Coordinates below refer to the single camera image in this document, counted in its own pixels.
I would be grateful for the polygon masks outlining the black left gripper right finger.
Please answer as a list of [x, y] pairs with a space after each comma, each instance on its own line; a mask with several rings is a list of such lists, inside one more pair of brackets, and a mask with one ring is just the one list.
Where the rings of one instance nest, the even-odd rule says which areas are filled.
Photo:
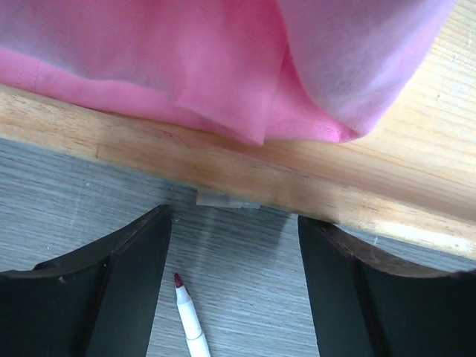
[[404, 260], [305, 216], [298, 235], [321, 356], [473, 356], [475, 272]]

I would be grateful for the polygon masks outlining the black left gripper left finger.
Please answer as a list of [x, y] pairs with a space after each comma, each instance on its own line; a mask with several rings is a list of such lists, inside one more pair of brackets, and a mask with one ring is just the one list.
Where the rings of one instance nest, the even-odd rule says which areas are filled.
[[3, 356], [145, 356], [171, 237], [160, 205], [29, 271], [1, 273]]

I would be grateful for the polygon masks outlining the white pen purple end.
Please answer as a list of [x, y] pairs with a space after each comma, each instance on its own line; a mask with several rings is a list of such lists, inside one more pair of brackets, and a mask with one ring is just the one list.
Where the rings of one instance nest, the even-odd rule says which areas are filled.
[[193, 300], [178, 273], [174, 274], [176, 305], [191, 357], [211, 357], [204, 330], [199, 322]]

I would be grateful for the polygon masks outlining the wooden rack base tray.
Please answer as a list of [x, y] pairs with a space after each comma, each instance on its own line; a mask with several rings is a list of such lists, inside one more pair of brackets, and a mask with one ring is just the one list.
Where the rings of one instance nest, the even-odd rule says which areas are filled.
[[459, 1], [379, 125], [247, 146], [1, 87], [1, 136], [475, 257], [475, 3]]

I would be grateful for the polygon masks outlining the pink shirt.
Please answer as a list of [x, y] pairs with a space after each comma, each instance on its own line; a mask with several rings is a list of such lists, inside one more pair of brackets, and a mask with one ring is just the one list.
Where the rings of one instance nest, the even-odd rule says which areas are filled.
[[3, 1], [1, 82], [267, 139], [367, 135], [452, 1]]

